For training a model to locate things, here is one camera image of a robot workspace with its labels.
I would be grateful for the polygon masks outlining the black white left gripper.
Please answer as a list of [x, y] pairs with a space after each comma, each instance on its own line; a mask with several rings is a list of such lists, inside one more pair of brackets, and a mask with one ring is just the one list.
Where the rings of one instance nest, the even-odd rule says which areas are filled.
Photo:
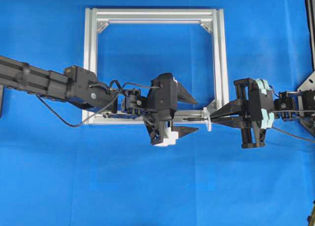
[[198, 128], [184, 126], [178, 126], [178, 132], [173, 130], [177, 102], [197, 104], [197, 101], [180, 82], [174, 80], [172, 73], [159, 75], [151, 81], [151, 85], [143, 121], [152, 145], [158, 147], [174, 145], [178, 138], [198, 131]]

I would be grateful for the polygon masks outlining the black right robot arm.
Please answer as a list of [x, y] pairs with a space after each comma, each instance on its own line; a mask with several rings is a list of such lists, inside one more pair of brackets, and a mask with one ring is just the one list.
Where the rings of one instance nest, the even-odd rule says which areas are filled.
[[252, 78], [235, 80], [234, 86], [236, 99], [212, 113], [210, 120], [240, 129], [243, 149], [263, 147], [266, 131], [273, 128], [276, 119], [315, 119], [315, 93], [311, 89], [275, 94], [266, 80]]

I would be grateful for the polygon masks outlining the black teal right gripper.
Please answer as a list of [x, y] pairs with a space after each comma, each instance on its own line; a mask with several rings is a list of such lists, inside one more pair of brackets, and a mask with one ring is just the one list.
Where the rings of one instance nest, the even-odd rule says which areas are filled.
[[241, 129], [242, 148], [263, 147], [266, 131], [275, 120], [272, 88], [264, 79], [246, 78], [233, 83], [238, 99], [213, 112], [212, 123]]

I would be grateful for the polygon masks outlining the grey right arm base bracket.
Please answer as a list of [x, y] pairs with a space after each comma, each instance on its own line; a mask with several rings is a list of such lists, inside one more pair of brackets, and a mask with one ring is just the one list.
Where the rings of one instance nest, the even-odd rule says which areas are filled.
[[315, 71], [313, 71], [309, 77], [297, 88], [298, 92], [315, 90]]

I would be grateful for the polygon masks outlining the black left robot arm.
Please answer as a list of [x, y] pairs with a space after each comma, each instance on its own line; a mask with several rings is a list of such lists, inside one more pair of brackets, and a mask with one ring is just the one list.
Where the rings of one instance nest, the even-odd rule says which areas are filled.
[[109, 85], [100, 82], [95, 73], [70, 66], [63, 73], [44, 70], [7, 57], [0, 58], [0, 84], [4, 87], [35, 95], [40, 101], [49, 99], [67, 102], [92, 115], [136, 119], [141, 117], [152, 145], [166, 147], [176, 140], [197, 131], [197, 128], [175, 126], [173, 120], [178, 102], [196, 104], [196, 100], [172, 73], [164, 73], [151, 81], [146, 97], [143, 85], [133, 84], [126, 89], [113, 80]]

